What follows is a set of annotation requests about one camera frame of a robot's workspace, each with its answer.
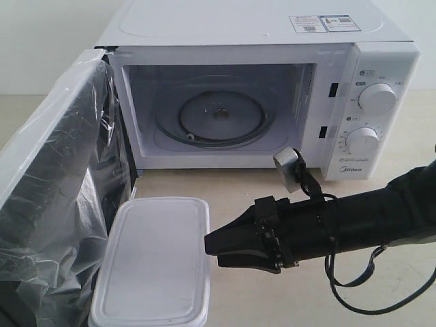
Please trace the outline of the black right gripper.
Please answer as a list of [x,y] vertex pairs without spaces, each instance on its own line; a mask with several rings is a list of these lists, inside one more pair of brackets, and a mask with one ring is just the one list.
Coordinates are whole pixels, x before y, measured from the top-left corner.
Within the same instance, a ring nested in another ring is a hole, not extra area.
[[254,212],[255,219],[243,213],[204,237],[205,252],[216,255],[220,267],[279,273],[330,254],[338,241],[333,201],[291,203],[269,196],[255,200]]

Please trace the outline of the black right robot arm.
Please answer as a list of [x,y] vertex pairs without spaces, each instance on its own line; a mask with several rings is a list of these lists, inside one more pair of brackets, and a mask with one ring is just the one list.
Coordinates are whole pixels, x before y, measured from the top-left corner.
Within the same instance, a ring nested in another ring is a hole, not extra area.
[[435,241],[435,164],[410,170],[384,188],[352,196],[291,202],[255,200],[207,234],[205,252],[223,268],[279,274],[303,260],[379,245]]

